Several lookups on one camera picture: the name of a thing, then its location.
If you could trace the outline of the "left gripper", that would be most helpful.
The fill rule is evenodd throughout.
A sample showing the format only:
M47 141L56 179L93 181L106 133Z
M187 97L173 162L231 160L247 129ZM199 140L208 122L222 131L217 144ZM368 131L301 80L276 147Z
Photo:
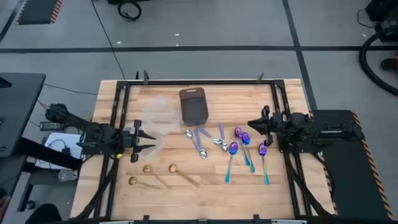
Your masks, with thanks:
M135 119L134 120L134 126L133 126L133 133L131 134L130 131L128 131L127 129L122 131L122 147L123 148L132 148L132 152L131 152L131 158L130 158L130 162L131 163L135 163L138 161L138 153L135 150L135 147L137 147L137 145L139 144L139 131L140 131L140 137L141 138L145 138L145 139L155 139L155 137L152 137L150 135L148 135L147 133L145 133L143 130L140 130L141 127L141 120ZM155 149L155 145L154 144L150 144L150 145L143 145L141 152L152 152Z

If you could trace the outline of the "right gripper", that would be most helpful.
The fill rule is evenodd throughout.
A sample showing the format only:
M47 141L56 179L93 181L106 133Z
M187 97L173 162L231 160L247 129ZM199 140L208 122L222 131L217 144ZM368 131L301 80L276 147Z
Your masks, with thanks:
M256 130L259 134L266 135L264 145L267 147L273 143L273 137L271 133L281 132L282 127L282 113L274 112L272 116L269 116L269 114L270 108L268 105L265 105L261 111L261 118L248 121L249 127Z

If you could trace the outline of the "gold spoon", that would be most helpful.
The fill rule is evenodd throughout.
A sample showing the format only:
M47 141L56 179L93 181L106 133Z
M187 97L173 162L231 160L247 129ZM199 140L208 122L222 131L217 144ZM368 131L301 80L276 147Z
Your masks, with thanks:
M184 174L183 172L178 170L178 167L175 164L169 165L169 172L178 174L183 179L187 180L188 182L190 182L192 185L194 185L197 188L200 187L200 184L198 182L196 182L194 179L192 179L191 177L187 176L186 174Z
M170 188L170 185L166 183L164 179L162 179L160 176L158 176L151 165L147 164L143 167L143 172L152 174L157 180L159 180L162 184L164 184L168 189Z
M151 184L147 184L145 182L138 181L138 179L136 177L130 177L129 180L128 180L128 184L129 185L143 185L143 186L150 187L150 188L153 188L153 189L162 190L162 187L158 187L156 185L151 185Z

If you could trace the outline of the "dark grey plastic bin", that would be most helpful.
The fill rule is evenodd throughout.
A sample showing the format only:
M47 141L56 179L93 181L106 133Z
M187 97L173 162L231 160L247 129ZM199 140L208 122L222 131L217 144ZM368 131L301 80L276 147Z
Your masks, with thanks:
M200 126L207 122L208 107L202 87L179 91L182 121L186 126Z

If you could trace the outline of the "clear plastic bottle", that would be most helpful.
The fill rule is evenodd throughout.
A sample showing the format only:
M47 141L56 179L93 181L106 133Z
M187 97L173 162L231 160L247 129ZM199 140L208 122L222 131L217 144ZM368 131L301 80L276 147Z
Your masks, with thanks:
M60 170L58 179L62 182L77 180L78 172L76 170Z

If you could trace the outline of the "white flat box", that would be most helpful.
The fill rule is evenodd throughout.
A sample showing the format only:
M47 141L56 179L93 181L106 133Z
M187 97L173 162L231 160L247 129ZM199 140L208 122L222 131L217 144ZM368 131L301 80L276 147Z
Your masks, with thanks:
M64 154L68 154L76 159L81 159L82 148L77 145L77 142L79 141L79 134L51 133L49 134L44 146ZM55 165L43 160L36 160L35 166L44 169L70 170L70 168Z

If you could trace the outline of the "black power adapter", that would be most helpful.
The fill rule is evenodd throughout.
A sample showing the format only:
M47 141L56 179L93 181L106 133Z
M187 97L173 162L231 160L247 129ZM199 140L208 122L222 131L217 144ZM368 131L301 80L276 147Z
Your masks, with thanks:
M43 121L40 123L39 128L41 131L63 131L66 128L66 125L62 123Z

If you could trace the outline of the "large hazard-striped black mat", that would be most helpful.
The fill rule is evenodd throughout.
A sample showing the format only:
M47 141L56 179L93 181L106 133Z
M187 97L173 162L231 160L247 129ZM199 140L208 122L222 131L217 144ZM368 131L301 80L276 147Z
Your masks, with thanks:
M394 219L365 138L335 139L323 158L335 183L333 201L340 218Z

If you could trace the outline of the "black desk crossbar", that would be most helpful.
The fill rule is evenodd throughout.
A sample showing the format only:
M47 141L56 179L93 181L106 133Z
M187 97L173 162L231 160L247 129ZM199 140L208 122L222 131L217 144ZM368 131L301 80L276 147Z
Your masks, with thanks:
M79 170L82 165L81 159L55 151L26 138L20 138L15 152L72 170Z

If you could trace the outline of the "black desk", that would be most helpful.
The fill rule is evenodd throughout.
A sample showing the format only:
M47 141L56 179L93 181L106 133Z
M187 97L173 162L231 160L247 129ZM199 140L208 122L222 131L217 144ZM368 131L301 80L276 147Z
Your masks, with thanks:
M0 72L0 80L9 83L8 87L0 87L0 157L14 153L45 78L43 73Z

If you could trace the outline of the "small black rounded object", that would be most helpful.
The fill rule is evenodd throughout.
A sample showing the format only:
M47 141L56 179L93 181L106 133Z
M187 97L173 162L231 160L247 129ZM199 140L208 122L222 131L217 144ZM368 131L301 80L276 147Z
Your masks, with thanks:
M380 67L383 70L398 71L398 59L397 58L387 58L380 63Z

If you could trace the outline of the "small hazard-striped black mat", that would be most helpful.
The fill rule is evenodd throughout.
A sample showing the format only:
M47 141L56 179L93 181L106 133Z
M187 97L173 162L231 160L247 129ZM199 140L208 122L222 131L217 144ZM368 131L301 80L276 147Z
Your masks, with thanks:
M62 4L63 0L25 0L16 25L53 24Z

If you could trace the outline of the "black aluminium table frame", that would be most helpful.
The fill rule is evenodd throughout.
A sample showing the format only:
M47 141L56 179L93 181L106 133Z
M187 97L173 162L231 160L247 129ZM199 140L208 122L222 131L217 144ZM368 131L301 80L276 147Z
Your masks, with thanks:
M286 157L273 144L266 154L269 185L264 183L262 158L258 145L263 136L247 123L257 119L265 105L271 109L290 108L293 112L307 113L308 107L299 79L287 79L284 89L264 80L151 80L144 85L135 82L128 88L118 88L117 81L103 80L93 112L99 123L113 122L115 126L131 127L141 119L142 107L156 96L164 95L180 113L180 129L164 137L163 149L156 157L130 162L130 155L119 160L116 183L104 194L100 213L113 220L240 220L258 215L261 219L292 218L308 211L308 204L299 190L291 191ZM221 140L219 124L223 123L226 143L237 142L238 151L233 156L230 182L225 177L230 154L222 150L209 137L201 134L201 142L208 156L202 159L191 140L185 135L181 119L179 91L202 87L205 91L209 117L204 129ZM249 150L255 172L250 171L235 138L234 129L240 127L250 135ZM168 189L152 174L143 172L145 165L170 185ZM169 165L200 184L197 188L176 173ZM130 177L162 187L153 189L143 185L129 185Z

